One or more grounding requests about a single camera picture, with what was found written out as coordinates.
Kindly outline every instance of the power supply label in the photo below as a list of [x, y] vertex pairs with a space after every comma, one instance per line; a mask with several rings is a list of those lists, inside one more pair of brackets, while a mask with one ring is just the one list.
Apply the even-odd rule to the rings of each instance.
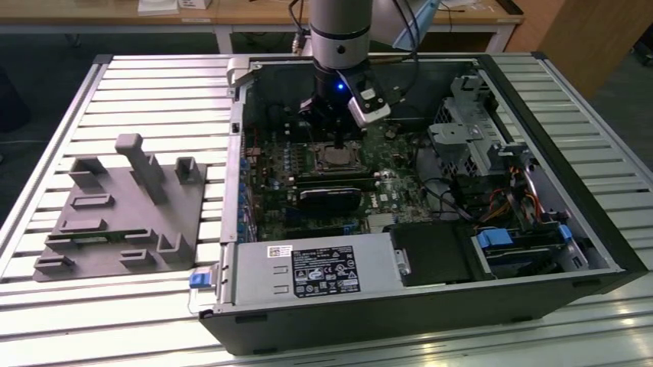
[[292, 251], [292, 285], [299, 298], [360, 292], [354, 248]]

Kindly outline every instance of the slotted metal surface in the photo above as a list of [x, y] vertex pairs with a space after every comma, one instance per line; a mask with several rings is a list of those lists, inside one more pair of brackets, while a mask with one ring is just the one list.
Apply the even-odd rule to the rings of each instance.
[[[530, 55], [496, 55], [495, 61], [653, 268], [653, 193], [641, 162]], [[225, 65], [219, 55], [116, 57], [89, 75], [0, 258], [0, 365], [635, 365], [653, 356], [653, 274], [531, 322], [245, 358], [223, 350], [188, 312], [188, 271], [30, 281], [72, 186], [65, 173], [73, 158], [99, 154], [107, 167], [127, 166], [112, 150], [120, 132], [147, 137], [144, 149], [160, 164], [192, 155], [209, 165], [196, 263], [217, 261], [231, 106]], [[509, 116], [499, 115], [519, 140]]]

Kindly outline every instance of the blue clip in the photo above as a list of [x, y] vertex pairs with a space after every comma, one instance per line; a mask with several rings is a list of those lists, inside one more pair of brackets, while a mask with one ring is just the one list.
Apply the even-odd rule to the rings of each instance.
[[188, 279], [191, 289], [211, 287], [211, 273], [195, 273]]
[[571, 242], [573, 241], [573, 234], [571, 234], [571, 230], [569, 229], [566, 224], [561, 224], [558, 227], [558, 230], [559, 230], [559, 234], [562, 235], [562, 239], [563, 239], [565, 243]]
[[503, 228], [486, 229], [476, 235], [480, 248], [490, 246], [507, 246], [513, 244], [513, 238], [509, 231]]

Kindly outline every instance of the wooden cabinet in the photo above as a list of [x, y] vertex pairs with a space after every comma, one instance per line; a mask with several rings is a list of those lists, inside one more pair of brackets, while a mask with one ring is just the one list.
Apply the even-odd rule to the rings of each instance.
[[542, 51], [590, 98], [653, 22], [653, 1], [513, 1], [525, 21], [506, 51]]

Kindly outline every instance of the green circuit board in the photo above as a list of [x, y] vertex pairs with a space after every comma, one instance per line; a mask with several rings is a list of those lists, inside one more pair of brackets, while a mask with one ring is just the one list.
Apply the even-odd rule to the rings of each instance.
[[290, 177], [315, 175], [316, 162], [323, 158], [319, 152], [324, 152], [326, 146], [327, 143], [292, 144], [275, 137], [263, 143], [265, 153], [256, 158], [252, 191], [259, 241], [370, 233], [375, 229], [367, 219], [376, 214], [391, 214], [394, 222], [423, 222], [432, 218], [410, 164], [414, 144], [406, 135], [395, 134], [388, 124], [368, 129], [362, 140], [346, 142], [348, 151], [356, 152], [351, 158], [352, 172], [363, 167], [364, 172], [374, 172], [374, 178], [340, 180], [335, 174], [335, 179], [315, 186], [359, 186], [362, 198], [356, 210], [338, 216], [302, 213], [296, 209], [302, 189]]

